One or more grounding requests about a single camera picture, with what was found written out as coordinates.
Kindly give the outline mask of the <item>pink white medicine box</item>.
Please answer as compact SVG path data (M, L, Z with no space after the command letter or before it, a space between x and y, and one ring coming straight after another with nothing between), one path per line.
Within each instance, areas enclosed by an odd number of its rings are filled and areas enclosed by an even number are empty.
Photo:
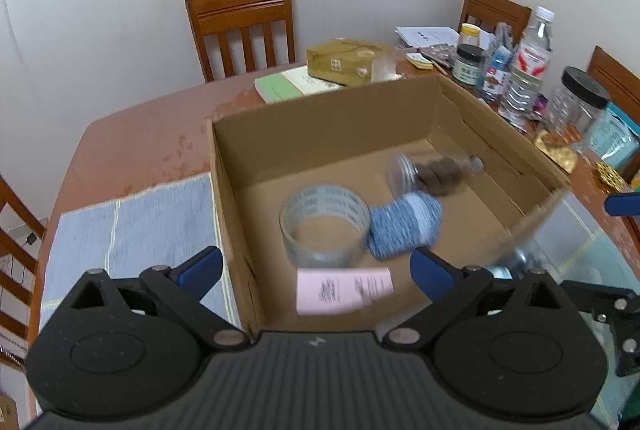
M296 313L309 316L357 311L393 292L388 268L301 268L297 271Z

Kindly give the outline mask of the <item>gold ornament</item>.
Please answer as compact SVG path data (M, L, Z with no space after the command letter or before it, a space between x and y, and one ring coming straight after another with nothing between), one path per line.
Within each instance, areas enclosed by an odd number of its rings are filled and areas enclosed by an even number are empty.
M598 182L610 193L626 193L628 185L618 172L604 161L596 163L596 176Z

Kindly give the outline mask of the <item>blue checked table cloth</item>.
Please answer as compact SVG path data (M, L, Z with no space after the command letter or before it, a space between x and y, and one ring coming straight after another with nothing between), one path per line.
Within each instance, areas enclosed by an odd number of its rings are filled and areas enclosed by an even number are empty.
M137 277L156 264L175 268L208 246L221 246L208 173L64 213L52 242L40 326L90 268Z

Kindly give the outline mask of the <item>teal foil pouch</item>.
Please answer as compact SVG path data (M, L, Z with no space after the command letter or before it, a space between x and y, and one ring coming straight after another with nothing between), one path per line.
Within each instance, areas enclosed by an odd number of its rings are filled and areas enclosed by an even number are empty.
M616 171L622 171L639 149L639 125L610 103L591 127L587 147Z

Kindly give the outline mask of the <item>large jar black lid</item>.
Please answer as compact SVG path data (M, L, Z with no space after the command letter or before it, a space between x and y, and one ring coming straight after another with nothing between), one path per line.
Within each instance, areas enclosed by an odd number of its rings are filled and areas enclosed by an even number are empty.
M567 66L544 115L542 142L551 148L577 145L608 107L610 94L583 70Z

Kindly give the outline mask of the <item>clear jar with dark contents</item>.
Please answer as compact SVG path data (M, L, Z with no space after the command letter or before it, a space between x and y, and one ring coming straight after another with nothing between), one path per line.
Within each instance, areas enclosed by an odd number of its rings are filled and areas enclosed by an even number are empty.
M386 171L386 182L394 197L425 192L435 197L453 193L468 176L484 172L484 161L476 155L393 156Z

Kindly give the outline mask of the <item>brown cardboard box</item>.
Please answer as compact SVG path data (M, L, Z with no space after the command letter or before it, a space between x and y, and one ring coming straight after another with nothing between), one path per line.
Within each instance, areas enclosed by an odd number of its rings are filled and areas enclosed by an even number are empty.
M207 126L222 252L242 327L371 329L424 299L409 258L385 262L393 289L359 310L302 315L297 271L280 228L285 202L314 185L339 185L369 207L388 204L399 154L480 157L484 169L444 197L435 254L487 264L533 235L567 190L563 172L475 96L431 75L296 98Z

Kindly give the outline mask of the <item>clear water bottle red label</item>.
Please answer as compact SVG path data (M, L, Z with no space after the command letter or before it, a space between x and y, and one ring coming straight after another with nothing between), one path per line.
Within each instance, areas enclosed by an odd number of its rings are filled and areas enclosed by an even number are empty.
M550 65L554 13L537 6L513 57L510 80L498 113L512 127L526 131L526 122Z

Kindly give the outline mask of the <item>clear packing tape roll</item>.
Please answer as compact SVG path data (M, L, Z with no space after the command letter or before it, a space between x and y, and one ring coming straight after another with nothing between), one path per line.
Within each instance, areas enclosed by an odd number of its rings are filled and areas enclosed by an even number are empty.
M347 187L314 183L286 198L279 225L296 268L352 268L367 251L370 208Z

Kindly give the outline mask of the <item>small blue red bottle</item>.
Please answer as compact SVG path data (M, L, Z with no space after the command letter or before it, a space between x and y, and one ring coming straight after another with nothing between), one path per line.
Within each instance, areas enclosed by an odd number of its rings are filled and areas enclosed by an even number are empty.
M498 23L494 38L484 52L480 97L485 102L497 103L500 101L510 74L513 52L512 27L507 23Z

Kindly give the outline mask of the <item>dark jar green label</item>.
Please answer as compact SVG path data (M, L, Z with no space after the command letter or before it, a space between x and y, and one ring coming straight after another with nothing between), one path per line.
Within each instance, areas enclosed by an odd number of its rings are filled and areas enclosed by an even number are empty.
M480 63L483 61L483 50L479 46L462 43L457 46L452 63L452 78L460 86L474 88L480 78Z

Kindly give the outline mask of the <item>yellow sticky note pad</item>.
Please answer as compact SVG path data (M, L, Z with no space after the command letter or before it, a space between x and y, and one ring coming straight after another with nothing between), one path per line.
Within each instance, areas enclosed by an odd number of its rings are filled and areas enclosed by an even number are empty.
M434 68L433 62L424 57L420 52L407 52L405 59L414 68L419 70L432 70Z

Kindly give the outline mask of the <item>yellow tissue box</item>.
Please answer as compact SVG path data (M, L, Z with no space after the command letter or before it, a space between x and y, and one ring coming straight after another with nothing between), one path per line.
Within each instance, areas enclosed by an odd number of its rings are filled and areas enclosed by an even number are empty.
M311 77L341 86L364 86L399 77L396 50L387 44L336 38L309 48L306 59Z

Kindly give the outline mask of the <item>white paper stack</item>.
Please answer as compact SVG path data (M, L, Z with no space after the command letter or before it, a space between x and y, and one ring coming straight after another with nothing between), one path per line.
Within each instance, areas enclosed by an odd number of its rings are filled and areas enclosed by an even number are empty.
M459 34L450 27L397 27L395 29L399 39L409 48L425 49L431 46L454 46L458 42Z

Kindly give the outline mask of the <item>wooden chair behind table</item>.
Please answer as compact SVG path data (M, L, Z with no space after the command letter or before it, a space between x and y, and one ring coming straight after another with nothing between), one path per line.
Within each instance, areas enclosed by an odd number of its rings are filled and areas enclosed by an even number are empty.
M253 50L253 27L262 28L262 42L266 63L269 68L277 65L276 47L272 25L284 25L286 54L290 64L296 61L295 29L293 20L293 0L185 0L198 61L205 82L215 80L212 62L206 48L206 39L215 37L218 41L222 69L229 78L235 75L228 34L237 31L240 34L245 69L256 70L256 58Z

